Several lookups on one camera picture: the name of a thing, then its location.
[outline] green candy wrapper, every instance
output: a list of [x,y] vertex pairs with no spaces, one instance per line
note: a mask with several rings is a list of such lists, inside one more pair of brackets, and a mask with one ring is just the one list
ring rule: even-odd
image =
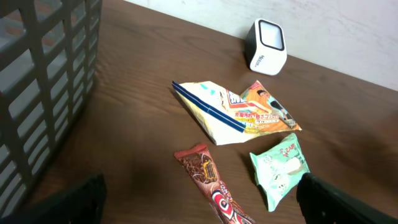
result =
[[250,153],[250,158],[256,170],[257,185],[267,194],[270,212],[299,183],[303,174],[310,172],[294,133],[261,155]]

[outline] wall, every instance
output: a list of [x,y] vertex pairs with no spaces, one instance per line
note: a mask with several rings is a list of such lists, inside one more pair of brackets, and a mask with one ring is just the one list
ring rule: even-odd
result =
[[127,0],[235,37],[279,24],[287,53],[398,90],[397,0]]

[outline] wrapper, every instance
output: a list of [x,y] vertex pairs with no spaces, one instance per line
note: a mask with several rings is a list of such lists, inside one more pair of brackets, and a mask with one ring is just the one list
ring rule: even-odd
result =
[[289,112],[258,81],[241,96],[212,82],[173,82],[173,88],[216,145],[301,130]]
[[292,133],[261,155],[250,153],[256,182],[267,194],[268,211],[273,212],[283,197],[310,172],[297,136]]
[[231,192],[221,180],[206,144],[199,144],[193,149],[176,152],[174,157],[188,172],[224,224],[256,223],[232,199]]

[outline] wooden table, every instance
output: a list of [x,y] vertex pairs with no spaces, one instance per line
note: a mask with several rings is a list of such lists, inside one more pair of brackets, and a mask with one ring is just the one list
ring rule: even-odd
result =
[[214,30],[105,0],[96,89],[28,203],[100,170],[108,186],[103,223],[219,223],[173,157],[205,142],[234,199],[253,219],[304,223],[296,188],[269,213],[253,183],[249,152],[260,154],[288,133],[215,146],[171,88],[172,80],[210,80],[240,94],[259,80],[303,128],[296,133],[315,175],[398,218],[398,92],[291,56],[277,76],[254,73],[242,45]]

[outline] gray plastic basket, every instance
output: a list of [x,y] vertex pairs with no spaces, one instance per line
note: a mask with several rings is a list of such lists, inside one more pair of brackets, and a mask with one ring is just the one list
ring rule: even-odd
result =
[[0,216],[59,147],[93,85],[102,0],[0,1]]

